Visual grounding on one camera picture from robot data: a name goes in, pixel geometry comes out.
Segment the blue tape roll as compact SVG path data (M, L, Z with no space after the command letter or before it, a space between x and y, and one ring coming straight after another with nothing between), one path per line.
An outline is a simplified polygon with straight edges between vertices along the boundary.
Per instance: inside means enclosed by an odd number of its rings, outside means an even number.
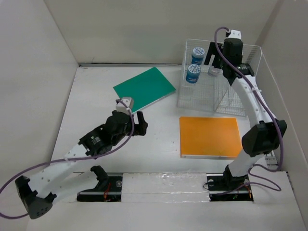
M200 76L201 67L197 64L191 64L187 68L186 81L191 84L195 84Z
M192 57L191 64L201 65L203 62L204 55L205 55L205 50L203 48L195 47L191 53Z

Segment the small clear tape roll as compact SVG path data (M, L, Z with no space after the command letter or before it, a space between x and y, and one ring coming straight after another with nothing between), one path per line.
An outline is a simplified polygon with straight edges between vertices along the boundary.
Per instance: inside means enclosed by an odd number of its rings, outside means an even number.
M219 69L219 68L215 68L213 66L210 66L209 69L208 69L208 74L210 76L213 76L213 77L217 77L219 76L220 74L222 73L222 70Z

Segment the orange notebook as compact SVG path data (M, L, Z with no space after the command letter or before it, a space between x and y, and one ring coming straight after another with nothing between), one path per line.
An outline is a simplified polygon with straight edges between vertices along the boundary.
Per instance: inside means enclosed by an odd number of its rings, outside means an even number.
M233 117L180 117L179 121L182 158L233 159L242 150Z

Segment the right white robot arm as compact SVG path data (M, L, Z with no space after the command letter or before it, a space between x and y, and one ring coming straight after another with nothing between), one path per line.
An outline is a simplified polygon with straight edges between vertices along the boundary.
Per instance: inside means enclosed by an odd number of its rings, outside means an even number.
M242 137L242 150L233 162L225 167L223 175L208 183L209 190L221 190L228 194L251 185L248 180L258 160L273 150L280 149L277 171L281 170L284 158L283 136L287 129L285 120L279 120L268 108L257 86L255 73L248 63L243 63L243 43L238 38L227 38L223 43L211 42L205 64L214 56L214 67L222 70L223 76L239 96L248 116L250 129Z

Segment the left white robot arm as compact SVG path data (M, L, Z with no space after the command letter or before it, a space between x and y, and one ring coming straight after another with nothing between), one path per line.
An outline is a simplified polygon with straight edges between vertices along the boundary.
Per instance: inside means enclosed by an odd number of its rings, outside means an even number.
M102 191L108 175L98 158L114 153L125 137L144 136L148 123L137 112L138 123L128 111L114 110L106 123L83 136L64 158L53 160L42 171L15 180L18 195L31 219L45 215L62 198L89 188Z

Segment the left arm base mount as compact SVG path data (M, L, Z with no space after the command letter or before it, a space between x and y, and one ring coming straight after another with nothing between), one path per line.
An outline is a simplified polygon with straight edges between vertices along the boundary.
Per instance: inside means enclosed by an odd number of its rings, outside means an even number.
M78 202L121 202L122 174L111 174L107 185L102 189L88 189L77 194Z

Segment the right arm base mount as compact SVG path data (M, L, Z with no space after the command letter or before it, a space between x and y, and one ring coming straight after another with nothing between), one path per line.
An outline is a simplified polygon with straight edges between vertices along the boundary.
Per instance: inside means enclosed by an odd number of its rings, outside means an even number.
M227 182L222 173L207 173L203 188L208 190L210 202L253 201L251 187L245 185L248 175Z

